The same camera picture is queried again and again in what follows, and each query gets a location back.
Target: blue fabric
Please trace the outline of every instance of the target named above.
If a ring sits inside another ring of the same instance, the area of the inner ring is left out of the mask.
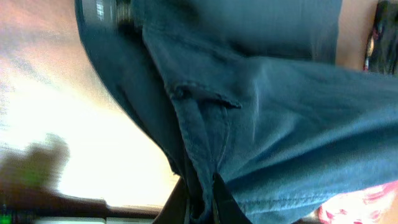
[[[398,79],[333,65],[341,1],[133,3],[135,38],[81,38],[203,203],[193,221],[210,216],[215,172],[253,223],[398,179]]]

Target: denim shirt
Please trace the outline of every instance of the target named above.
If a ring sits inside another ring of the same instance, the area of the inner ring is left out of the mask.
[[[81,40],[187,183],[192,221],[211,214],[215,172],[253,223],[398,179],[398,79],[333,65],[341,1],[132,3],[128,37],[77,7]]]

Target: denim fabric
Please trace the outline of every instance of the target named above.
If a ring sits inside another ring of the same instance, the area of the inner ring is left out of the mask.
[[[341,1],[133,3],[134,38],[80,24],[81,39],[188,182],[193,221],[210,217],[215,172],[253,223],[398,179],[398,79],[333,66]]]

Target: pink fabric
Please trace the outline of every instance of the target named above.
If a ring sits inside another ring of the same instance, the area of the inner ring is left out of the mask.
[[[319,219],[324,224],[378,223],[398,192],[398,181],[368,189],[339,194],[319,209]]]

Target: garment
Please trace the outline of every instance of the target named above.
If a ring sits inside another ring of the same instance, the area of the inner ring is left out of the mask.
[[[398,179],[398,80],[333,65],[340,7],[135,0],[129,37],[77,16],[109,92],[188,183],[193,222],[218,172],[250,221],[292,223]]]

